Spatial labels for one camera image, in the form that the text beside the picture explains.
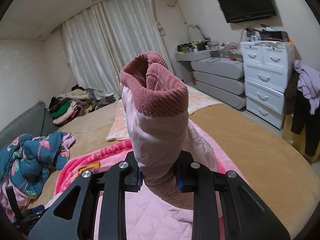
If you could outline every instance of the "gray pillow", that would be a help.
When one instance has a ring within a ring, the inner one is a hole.
[[[24,133],[46,136],[55,132],[58,127],[52,121],[45,103],[39,101],[0,131],[0,149]]]

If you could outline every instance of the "black pants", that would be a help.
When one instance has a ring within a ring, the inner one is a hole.
[[[308,156],[314,156],[320,140],[320,108],[316,110],[315,115],[311,115],[309,100],[297,91],[291,131],[301,134],[304,125],[306,125],[305,153]]]

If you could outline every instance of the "tile floor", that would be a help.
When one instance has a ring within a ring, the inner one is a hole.
[[[280,131],[279,129],[277,129],[273,125],[269,124],[268,122],[264,121],[260,117],[256,116],[255,114],[253,114],[245,109],[239,110],[239,112],[241,114],[245,115],[246,117],[250,118],[251,120],[257,122],[258,124],[260,124],[264,128],[268,129],[269,131],[273,132],[277,136],[280,136],[280,137],[282,136],[282,131]],[[312,169],[315,171],[315,173],[318,175],[318,177],[320,177],[320,159],[317,162],[311,164],[311,166],[312,166]]]

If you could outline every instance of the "tv screen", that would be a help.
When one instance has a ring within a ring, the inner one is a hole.
[[[267,19],[276,15],[272,0],[218,0],[227,23]]]

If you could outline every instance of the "white wall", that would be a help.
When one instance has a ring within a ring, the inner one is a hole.
[[[276,30],[288,32],[291,40],[296,44],[297,56],[302,61],[320,70],[320,25],[305,0],[275,0],[279,16],[257,22],[272,25]],[[220,11],[217,0],[179,0],[182,13],[188,24],[198,24],[204,34],[213,41],[220,43],[239,42],[244,27],[227,24]],[[241,23],[251,26],[255,22]]]
[[[163,37],[164,44],[167,48],[168,55],[172,64],[172,68],[176,76],[183,78],[181,73],[181,65],[175,60],[177,46],[188,42],[187,26],[183,23],[181,12],[176,6],[170,8],[167,5],[173,0],[154,0],[156,18],[165,31]]]
[[[71,91],[71,88],[77,84],[77,81],[68,67],[68,57],[63,43],[62,29],[57,28],[52,31],[49,38],[43,43],[43,46],[48,67],[57,87],[56,96],[64,91]]]
[[[55,92],[42,42],[0,40],[0,130],[39,100],[49,106]]]

